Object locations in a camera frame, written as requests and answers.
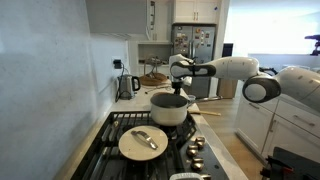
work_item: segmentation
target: kitchen counter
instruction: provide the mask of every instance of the kitchen counter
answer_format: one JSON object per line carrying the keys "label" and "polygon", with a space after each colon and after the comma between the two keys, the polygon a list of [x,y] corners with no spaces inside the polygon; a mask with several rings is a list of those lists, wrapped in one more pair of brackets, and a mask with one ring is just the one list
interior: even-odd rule
{"label": "kitchen counter", "polygon": [[[153,91],[150,91],[150,88],[154,87],[142,87],[136,94],[135,98],[131,100],[119,100],[117,103],[114,103],[112,107],[104,112],[104,117],[101,118],[101,122],[97,122],[95,127],[92,128],[92,131],[89,132],[87,138],[84,140],[83,144],[79,147],[79,150],[75,153],[74,157],[70,158],[72,163],[69,165],[68,172],[65,173],[64,179],[70,179],[73,172],[77,168],[78,164],[80,163],[84,153],[90,146],[93,138],[95,137],[96,133],[100,129],[103,121],[112,111],[150,111],[151,110],[151,103],[150,98],[153,94],[157,92],[170,92],[173,93],[173,89],[166,89],[160,88]],[[193,104],[189,107],[189,109],[199,110],[196,104]],[[217,159],[219,160],[220,164],[222,165],[223,169],[225,170],[229,179],[247,179],[243,171],[240,169],[236,161],[232,158],[231,154],[228,152],[226,147],[222,144],[218,136],[206,122],[202,115],[192,115],[194,120],[197,123],[198,128],[201,130],[201,133],[206,138],[206,142],[216,155]]]}

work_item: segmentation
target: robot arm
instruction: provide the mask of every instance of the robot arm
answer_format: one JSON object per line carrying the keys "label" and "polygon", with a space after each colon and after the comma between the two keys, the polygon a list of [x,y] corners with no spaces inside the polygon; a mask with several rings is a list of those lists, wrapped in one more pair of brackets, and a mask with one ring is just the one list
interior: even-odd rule
{"label": "robot arm", "polygon": [[259,61],[248,57],[224,57],[204,64],[192,64],[182,55],[169,59],[176,79],[206,76],[244,80],[242,93],[251,102],[263,103],[281,93],[320,112],[320,75],[298,67],[288,67],[275,76],[259,71]]}

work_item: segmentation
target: floor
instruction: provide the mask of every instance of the floor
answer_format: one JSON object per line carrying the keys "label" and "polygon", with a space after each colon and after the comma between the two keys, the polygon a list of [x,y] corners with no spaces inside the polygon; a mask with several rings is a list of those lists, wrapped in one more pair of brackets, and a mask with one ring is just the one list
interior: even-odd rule
{"label": "floor", "polygon": [[235,118],[238,111],[240,91],[237,90],[233,99],[222,99],[197,103],[200,110],[219,112],[221,116],[203,115],[222,143],[229,150],[232,157],[246,174],[248,179],[262,179],[260,171],[262,163],[250,152],[235,134]]}

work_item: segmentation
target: stove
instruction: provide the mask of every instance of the stove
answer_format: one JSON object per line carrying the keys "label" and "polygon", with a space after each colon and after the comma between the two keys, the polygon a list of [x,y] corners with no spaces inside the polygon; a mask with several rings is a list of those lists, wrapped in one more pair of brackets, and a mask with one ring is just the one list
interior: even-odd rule
{"label": "stove", "polygon": [[[152,160],[133,161],[121,154],[118,143],[122,134],[142,125],[163,130],[168,136],[168,147]],[[150,111],[125,111],[109,114],[72,179],[168,180],[179,173],[228,179],[189,113],[182,124],[165,127],[152,120]]]}

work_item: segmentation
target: kettle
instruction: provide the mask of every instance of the kettle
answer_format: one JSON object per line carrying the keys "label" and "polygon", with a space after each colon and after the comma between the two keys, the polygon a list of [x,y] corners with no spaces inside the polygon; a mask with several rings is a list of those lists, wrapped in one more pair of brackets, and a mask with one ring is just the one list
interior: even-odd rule
{"label": "kettle", "polygon": [[137,76],[125,74],[118,77],[119,81],[119,98],[132,99],[134,92],[138,91],[141,87],[140,80]]}

